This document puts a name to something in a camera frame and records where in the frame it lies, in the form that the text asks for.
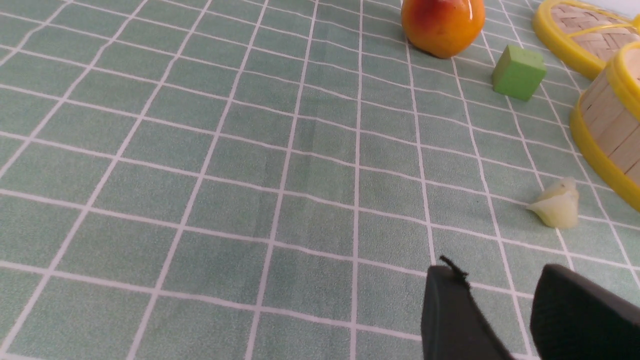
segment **fruit chunk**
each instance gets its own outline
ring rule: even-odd
[[[418,49],[450,58],[466,49],[484,26],[483,0],[404,0],[404,33]]]
[[[578,224],[578,199],[575,180],[566,177],[549,186],[536,202],[527,206],[546,226],[569,229]]]
[[[541,54],[507,45],[493,70],[493,91],[528,101],[546,75]]]

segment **orange peach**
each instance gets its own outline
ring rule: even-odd
[[[484,26],[483,0],[404,0],[404,33],[418,49],[450,58],[466,49]]]

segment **bamboo steamer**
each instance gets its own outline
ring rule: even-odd
[[[640,42],[622,47],[581,95],[571,130],[585,160],[640,211]]]
[[[640,41],[640,15],[630,20],[576,0],[544,1],[532,26],[552,53],[590,80],[623,46]]]

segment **green block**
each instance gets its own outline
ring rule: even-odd
[[[541,54],[507,45],[493,70],[493,91],[528,101],[545,75],[547,67]]]

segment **woven bamboo pattern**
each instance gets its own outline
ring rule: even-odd
[[[568,4],[554,6],[551,9],[551,16],[558,27],[568,35],[599,26],[628,23]],[[573,40],[601,60],[609,61],[624,45],[640,41],[640,34],[633,27],[594,29],[592,32],[573,37]]]

